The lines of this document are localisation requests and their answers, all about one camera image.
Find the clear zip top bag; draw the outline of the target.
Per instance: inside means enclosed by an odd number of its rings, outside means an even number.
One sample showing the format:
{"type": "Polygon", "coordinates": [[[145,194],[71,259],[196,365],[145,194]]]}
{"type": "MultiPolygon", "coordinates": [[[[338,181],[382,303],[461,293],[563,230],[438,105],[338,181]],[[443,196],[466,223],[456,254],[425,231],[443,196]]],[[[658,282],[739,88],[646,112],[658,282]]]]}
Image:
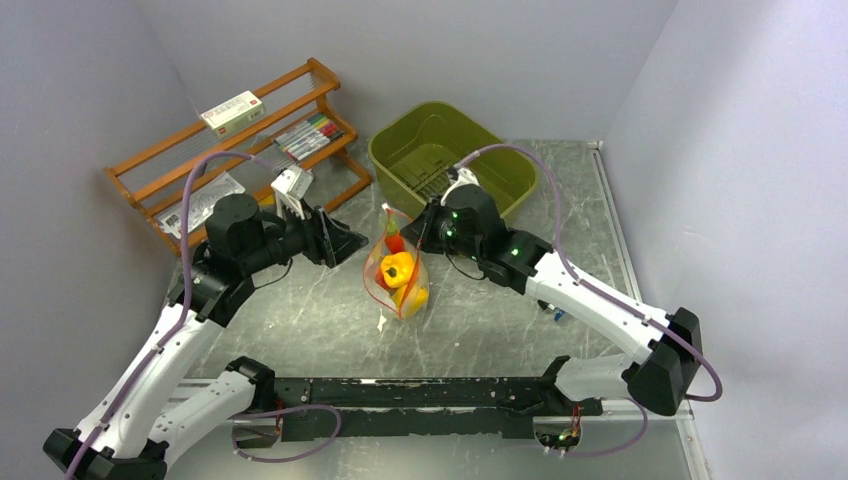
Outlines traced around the clear zip top bag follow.
{"type": "Polygon", "coordinates": [[[422,260],[420,240],[402,230],[412,219],[388,203],[381,205],[382,231],[366,257],[363,286],[369,297],[394,318],[405,320],[423,310],[430,296],[429,274],[422,260]]]}

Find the orange toy carrot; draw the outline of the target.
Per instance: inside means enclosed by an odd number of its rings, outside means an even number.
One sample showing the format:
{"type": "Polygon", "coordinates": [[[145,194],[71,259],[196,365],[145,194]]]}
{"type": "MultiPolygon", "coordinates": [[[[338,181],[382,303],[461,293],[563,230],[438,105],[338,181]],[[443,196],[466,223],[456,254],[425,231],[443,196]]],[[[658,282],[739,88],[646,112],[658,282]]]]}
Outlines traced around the orange toy carrot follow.
{"type": "Polygon", "coordinates": [[[387,214],[384,244],[391,254],[397,254],[406,250],[405,243],[397,225],[396,215],[387,214]]]}

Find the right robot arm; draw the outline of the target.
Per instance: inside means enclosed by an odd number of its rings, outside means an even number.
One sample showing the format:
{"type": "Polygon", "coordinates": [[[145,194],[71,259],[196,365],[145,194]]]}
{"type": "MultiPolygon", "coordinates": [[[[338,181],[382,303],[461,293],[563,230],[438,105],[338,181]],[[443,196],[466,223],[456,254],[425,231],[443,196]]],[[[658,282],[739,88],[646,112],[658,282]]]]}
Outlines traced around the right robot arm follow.
{"type": "Polygon", "coordinates": [[[564,264],[550,243],[507,226],[481,187],[432,199],[401,234],[426,253],[473,260],[484,279],[564,311],[620,349],[565,361],[539,389],[548,412],[562,414],[590,398],[628,397],[670,416],[686,399],[703,358],[699,318],[684,307],[668,313],[643,304],[564,264]]]}

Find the yellow toy mango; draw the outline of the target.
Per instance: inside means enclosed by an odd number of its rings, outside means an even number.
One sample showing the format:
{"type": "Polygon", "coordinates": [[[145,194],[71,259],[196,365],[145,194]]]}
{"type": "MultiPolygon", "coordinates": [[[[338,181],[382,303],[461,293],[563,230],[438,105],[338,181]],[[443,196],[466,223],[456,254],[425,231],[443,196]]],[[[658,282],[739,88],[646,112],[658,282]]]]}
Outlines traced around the yellow toy mango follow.
{"type": "Polygon", "coordinates": [[[407,284],[391,295],[395,305],[396,315],[399,318],[407,318],[415,315],[424,307],[429,299],[429,288],[426,285],[407,284]]]}

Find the yellow toy bell pepper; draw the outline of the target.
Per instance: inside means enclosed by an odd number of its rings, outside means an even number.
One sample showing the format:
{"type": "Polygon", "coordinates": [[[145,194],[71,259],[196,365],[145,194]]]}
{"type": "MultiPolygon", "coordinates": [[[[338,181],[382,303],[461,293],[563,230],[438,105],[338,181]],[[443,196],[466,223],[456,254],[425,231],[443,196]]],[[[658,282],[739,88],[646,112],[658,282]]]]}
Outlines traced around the yellow toy bell pepper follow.
{"type": "Polygon", "coordinates": [[[397,289],[411,280],[415,268],[415,259],[409,252],[403,251],[384,256],[379,266],[384,272],[387,284],[391,289],[397,289]]]}

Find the dark red toy strawberry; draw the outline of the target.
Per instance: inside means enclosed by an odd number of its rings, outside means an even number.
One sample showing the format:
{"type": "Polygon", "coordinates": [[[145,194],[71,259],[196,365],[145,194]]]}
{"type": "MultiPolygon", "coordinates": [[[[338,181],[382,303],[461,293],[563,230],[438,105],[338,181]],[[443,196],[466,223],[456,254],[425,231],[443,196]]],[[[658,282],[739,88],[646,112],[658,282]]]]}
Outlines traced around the dark red toy strawberry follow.
{"type": "Polygon", "coordinates": [[[391,287],[385,281],[384,272],[380,266],[377,267],[375,273],[375,283],[383,290],[389,291],[391,289],[391,287]]]}

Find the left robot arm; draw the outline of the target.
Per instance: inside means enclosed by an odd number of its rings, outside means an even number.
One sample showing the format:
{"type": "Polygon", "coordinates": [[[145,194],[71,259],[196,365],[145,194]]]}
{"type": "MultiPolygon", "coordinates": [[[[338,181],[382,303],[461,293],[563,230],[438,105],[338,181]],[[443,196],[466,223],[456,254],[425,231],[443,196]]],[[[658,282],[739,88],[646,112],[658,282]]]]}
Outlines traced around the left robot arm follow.
{"type": "Polygon", "coordinates": [[[224,420],[275,413],[273,370],[244,356],[186,403],[170,413],[164,406],[254,293],[256,273],[291,266],[297,256],[333,268],[368,242],[321,208],[277,215],[248,194],[218,200],[204,226],[206,240],[185,260],[153,333],[119,382],[75,428],[58,428],[45,441],[44,452],[67,478],[161,479],[224,420]]]}

